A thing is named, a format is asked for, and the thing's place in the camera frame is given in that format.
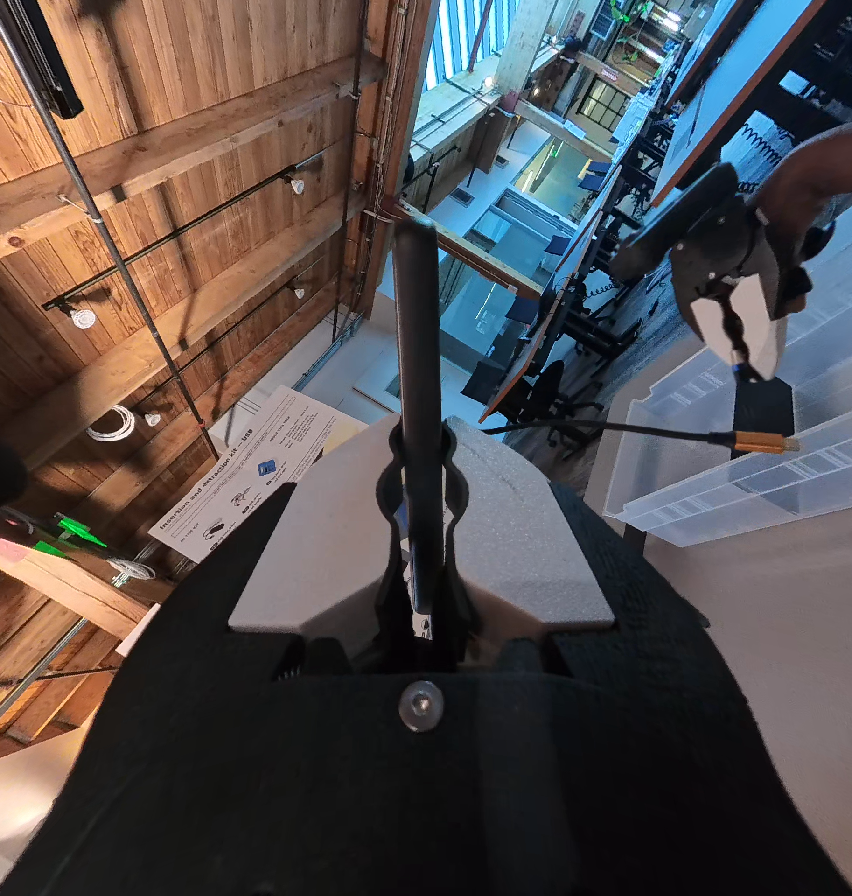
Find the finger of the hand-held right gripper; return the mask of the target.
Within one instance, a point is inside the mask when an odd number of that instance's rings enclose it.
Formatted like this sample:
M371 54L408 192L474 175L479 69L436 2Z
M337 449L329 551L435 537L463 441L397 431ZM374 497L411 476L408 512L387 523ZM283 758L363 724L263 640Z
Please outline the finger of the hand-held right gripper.
M735 288L728 296L700 297L690 305L690 310L707 348L733 371L748 373L749 296L746 291Z
M772 319L761 276L752 274L740 279L729 304L736 320L733 342L739 369L754 382L775 379L787 325L784 319Z

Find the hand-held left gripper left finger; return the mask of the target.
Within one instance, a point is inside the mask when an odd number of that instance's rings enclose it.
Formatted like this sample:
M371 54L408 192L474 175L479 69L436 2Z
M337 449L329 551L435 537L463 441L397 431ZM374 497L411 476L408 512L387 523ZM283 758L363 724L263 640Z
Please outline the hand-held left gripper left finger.
M385 417L303 475L229 618L240 633L375 637L390 524L377 482L393 460Z

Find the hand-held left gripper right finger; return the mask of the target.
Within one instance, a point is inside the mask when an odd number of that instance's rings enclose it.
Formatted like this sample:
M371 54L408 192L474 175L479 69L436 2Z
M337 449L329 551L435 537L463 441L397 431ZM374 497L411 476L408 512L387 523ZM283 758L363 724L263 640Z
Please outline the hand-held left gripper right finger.
M477 617L476 638L503 644L597 631L613 611L551 482L521 454L465 420L446 420L467 487L454 563Z

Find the small black usb hub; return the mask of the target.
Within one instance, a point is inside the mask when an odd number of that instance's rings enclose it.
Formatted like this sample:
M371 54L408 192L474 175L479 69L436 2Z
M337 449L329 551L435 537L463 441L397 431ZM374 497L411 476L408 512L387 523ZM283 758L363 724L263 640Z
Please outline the small black usb hub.
M789 440L795 433L793 392L775 376L751 379L745 364L733 364L736 381L733 429L742 432L778 434Z

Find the black usb cable orange plugs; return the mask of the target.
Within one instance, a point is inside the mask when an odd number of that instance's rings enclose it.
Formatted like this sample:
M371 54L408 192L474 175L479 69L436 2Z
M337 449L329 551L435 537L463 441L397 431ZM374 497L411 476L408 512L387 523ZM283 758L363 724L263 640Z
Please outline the black usb cable orange plugs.
M561 432L574 432L576 427L588 427L599 431L641 434L655 438L685 442L701 442L726 447L745 454L788 454L801 450L799 440L794 436L755 431L691 432L658 427L647 427L628 423L601 420L538 420L514 423L505 427L483 429L487 435L507 434L547 427Z

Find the clear plastic bin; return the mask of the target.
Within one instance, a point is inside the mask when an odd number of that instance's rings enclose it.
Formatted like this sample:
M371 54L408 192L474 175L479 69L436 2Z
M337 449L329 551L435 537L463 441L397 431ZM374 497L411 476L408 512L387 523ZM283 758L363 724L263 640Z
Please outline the clear plastic bin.
M852 206L806 265L778 377L791 388L797 453L732 459L720 446L623 433L604 515L692 546L852 508Z

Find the long black usb hub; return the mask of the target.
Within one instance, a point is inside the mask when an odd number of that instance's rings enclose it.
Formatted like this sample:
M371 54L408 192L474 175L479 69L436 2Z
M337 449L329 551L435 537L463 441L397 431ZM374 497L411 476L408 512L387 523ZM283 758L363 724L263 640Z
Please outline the long black usb hub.
M412 602L438 633L444 569L439 248L435 227L414 216L395 227L401 454Z

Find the person's right hand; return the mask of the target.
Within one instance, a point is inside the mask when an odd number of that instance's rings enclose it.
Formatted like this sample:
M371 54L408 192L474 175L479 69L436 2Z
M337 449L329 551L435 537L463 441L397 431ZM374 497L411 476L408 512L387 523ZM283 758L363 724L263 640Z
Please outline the person's right hand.
M754 204L779 265L797 264L817 217L835 197L852 193L844 173L837 151L823 140L810 141L790 152L760 186Z

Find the printed instruction board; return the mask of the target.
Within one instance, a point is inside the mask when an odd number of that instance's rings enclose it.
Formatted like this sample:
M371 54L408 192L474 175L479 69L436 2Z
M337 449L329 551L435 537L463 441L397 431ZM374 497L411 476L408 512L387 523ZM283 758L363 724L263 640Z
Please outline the printed instruction board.
M150 537L201 563L278 487L298 482L322 454L366 426L278 386L238 441L152 526Z

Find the black office chair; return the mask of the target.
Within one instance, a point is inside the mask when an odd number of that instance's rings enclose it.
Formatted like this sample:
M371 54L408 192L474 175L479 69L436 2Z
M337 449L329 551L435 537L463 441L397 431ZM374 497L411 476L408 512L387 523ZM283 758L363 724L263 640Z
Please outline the black office chair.
M565 363L558 359L548 364L532 384L526 378L518 380L501 400L497 413L510 425L553 418L555 403L560 401L559 388L564 371ZM462 395L486 404L501 380L502 370L497 364L481 361L462 389Z

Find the wooden-edged office desk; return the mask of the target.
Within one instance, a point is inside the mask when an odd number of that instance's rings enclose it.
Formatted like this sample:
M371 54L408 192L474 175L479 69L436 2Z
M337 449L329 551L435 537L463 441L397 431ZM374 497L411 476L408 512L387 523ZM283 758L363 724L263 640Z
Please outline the wooden-edged office desk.
M599 196L589 208L572 246L566 251L556 270L558 280L552 280L551 285L557 285L559 289L555 291L549 311L540 324L534 327L527 342L514 354L506 374L479 418L480 424L499 411L518 382L526 376L541 372L561 332L566 314L576 298L575 284L584 282L596 256L601 240L601 225L610 217L622 191L621 177L622 165L611 168Z

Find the green tag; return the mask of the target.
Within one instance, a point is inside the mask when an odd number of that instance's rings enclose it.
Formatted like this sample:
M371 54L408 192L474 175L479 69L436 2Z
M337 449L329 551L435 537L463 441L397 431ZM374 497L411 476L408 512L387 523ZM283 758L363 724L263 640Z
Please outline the green tag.
M32 522L33 548L60 557L77 557L88 554L101 559L112 556L106 543L90 531L89 527L64 514Z

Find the metal ceiling pipe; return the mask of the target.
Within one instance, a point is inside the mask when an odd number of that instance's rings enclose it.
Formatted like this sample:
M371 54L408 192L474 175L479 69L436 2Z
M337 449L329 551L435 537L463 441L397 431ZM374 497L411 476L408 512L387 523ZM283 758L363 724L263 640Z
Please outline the metal ceiling pipe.
M41 119L42 124L50 137L51 143L58 152L62 164L64 165L65 170L69 175L70 180L72 181L72 184L77 189L78 196L81 200L81 205L78 207L79 210L81 210L84 213L84 217L88 218L88 220L94 225L99 238L104 243L107 253L110 256L112 263L116 267L118 275L123 281L123 284L127 289L133 304L138 309L143 323L154 341L159 356L166 363L166 366L173 376L174 381L177 383L182 397L187 404L187 408L196 422L196 427L199 430L200 434L203 436L205 443L208 445L210 454L214 459L217 459L218 451L209 434L208 426L206 425L200 412L198 411L196 402L189 392L189 388L187 387L182 377L182 373L175 364L171 351L166 346L154 322L154 319L151 316L147 303L140 293L138 284L135 282L132 274L130 273L129 266L126 263L125 258L119 251L118 246L112 237L112 233L105 223L103 214L98 208L96 201L94 200L89 191L89 188L84 181L84 176L81 173L75 161L75 158L73 157L70 148L65 141L61 129L55 122L50 108L45 104L42 95L39 92L39 89L30 78L28 69L28 58L21 52L20 46L17 44L17 41L14 37L14 33L10 28L8 28L7 20L1 13L1 7L0 40L6 48L10 60L14 64L22 84L28 91L32 108Z

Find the black linear ceiling light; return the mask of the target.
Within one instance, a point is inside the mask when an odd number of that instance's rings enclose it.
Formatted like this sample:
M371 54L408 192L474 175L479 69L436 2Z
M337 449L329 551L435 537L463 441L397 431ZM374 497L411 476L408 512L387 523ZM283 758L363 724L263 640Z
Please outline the black linear ceiling light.
M0 1L0 38L52 115L77 118L84 104L37 1Z

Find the black light track rail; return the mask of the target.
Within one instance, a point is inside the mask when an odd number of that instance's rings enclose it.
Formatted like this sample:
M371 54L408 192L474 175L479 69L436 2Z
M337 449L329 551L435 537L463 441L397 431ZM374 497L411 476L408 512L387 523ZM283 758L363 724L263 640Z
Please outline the black light track rail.
M254 196L255 194L259 193L261 190L263 190L264 188L266 188L269 185L275 184L278 181L291 185L295 180L300 179L297 176L298 174L300 174L304 169L308 168L309 165L315 163L317 160L322 158L329 149L331 149L330 146L313 153L312 155L299 161L296 164L286 166L286 167L278 170L274 174L261 179L260 181L253 184L252 186L245 188L237 195L230 197L230 199L227 199L227 200L219 203L218 205L216 205L212 209L206 211L205 213L197 216L196 218L191 219L190 221L188 221L185 224L180 225L180 227L177 227L177 228L169 231L168 233L163 235L163 237L160 237L160 238L156 239L155 241L151 242L151 244L144 246L140 250L138 250L136 252L132 252L131 254L125 256L123 258L123 263L125 264L125 266L129 266L133 263L138 262L141 259L146 258L152 252L155 252L155 251L165 247L166 245L170 244L171 242L176 241L178 238L185 236L192 230L195 230L197 227L199 227L205 223L208 223L208 221L212 220L213 218L216 218L218 215L233 208L234 206L245 201L246 199L250 198L251 196ZM108 277L115 275L118 272L119 272L118 265L115 263L111 264L109 267L94 274L90 278L82 281L81 283L67 289L62 294L60 294L56 297L53 297L50 300L48 300L47 302L43 303L41 305L41 309L45 312L49 312L49 311L55 309L55 310L61 311L64 314L69 314L72 299L76 298L78 295L85 292L87 289L89 289L91 287L95 287L96 285L102 283Z

